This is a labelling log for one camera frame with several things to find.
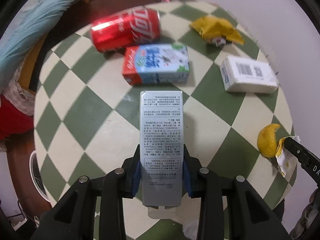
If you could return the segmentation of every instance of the metal screw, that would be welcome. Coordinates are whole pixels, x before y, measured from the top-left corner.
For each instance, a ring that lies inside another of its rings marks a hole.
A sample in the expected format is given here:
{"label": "metal screw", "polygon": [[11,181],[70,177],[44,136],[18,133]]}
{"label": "metal screw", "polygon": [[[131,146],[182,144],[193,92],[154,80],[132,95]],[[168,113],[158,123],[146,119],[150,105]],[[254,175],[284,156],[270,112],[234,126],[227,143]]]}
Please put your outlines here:
{"label": "metal screw", "polygon": [[239,181],[239,182],[244,182],[245,181],[245,178],[241,175],[238,175],[236,176],[236,180]]}
{"label": "metal screw", "polygon": [[115,173],[116,174],[122,174],[122,173],[124,173],[124,169],[122,169],[122,168],[117,168],[117,169],[115,169]]}
{"label": "metal screw", "polygon": [[80,183],[84,183],[84,182],[86,182],[88,180],[88,177],[87,176],[81,176],[80,178],[79,178],[79,182]]}
{"label": "metal screw", "polygon": [[199,171],[201,174],[208,174],[209,173],[209,170],[207,168],[200,168]]}

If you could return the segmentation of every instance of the soda can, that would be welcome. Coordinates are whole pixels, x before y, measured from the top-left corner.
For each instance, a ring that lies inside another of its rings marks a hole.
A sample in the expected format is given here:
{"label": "soda can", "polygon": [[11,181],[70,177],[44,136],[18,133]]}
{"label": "soda can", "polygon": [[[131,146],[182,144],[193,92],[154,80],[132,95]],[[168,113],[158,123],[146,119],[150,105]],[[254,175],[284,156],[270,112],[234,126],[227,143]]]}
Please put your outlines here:
{"label": "soda can", "polygon": [[92,24],[92,43],[99,52],[151,43],[160,37],[159,12],[138,7]]}

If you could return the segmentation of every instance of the wooden floor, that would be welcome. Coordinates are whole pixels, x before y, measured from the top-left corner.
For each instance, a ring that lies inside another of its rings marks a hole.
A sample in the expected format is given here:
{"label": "wooden floor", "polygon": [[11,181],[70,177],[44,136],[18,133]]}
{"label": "wooden floor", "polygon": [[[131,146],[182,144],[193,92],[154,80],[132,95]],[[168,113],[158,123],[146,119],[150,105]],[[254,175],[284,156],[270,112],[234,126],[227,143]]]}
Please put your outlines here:
{"label": "wooden floor", "polygon": [[[57,25],[48,33],[39,53],[30,81],[30,89],[37,87],[43,60],[49,49],[88,25],[93,20],[135,6],[156,3],[160,0],[91,0],[89,3],[79,1],[72,5],[62,16]],[[51,208],[33,185],[29,172],[29,158],[35,149],[33,131],[22,135],[12,135],[7,142],[7,156],[12,182],[23,210],[30,216],[38,216]]]}

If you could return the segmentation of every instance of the yellow fruit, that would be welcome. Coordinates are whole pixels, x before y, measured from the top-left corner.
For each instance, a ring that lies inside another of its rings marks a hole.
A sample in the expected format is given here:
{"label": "yellow fruit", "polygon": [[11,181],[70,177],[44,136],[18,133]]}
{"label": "yellow fruit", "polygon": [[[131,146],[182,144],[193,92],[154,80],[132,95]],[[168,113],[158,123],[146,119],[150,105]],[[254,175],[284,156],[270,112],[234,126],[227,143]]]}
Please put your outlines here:
{"label": "yellow fruit", "polygon": [[261,154],[267,158],[276,156],[277,151],[277,140],[276,131],[281,127],[277,123],[268,124],[263,128],[258,135],[258,149]]}

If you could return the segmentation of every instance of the red fabric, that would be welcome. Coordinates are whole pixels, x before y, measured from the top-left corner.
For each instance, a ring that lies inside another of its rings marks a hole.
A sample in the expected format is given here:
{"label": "red fabric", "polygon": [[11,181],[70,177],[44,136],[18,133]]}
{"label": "red fabric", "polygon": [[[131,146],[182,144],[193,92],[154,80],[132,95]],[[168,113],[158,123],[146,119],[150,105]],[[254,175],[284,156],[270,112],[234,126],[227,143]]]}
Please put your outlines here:
{"label": "red fabric", "polygon": [[0,140],[14,133],[25,133],[33,128],[33,116],[25,115],[0,95]]}

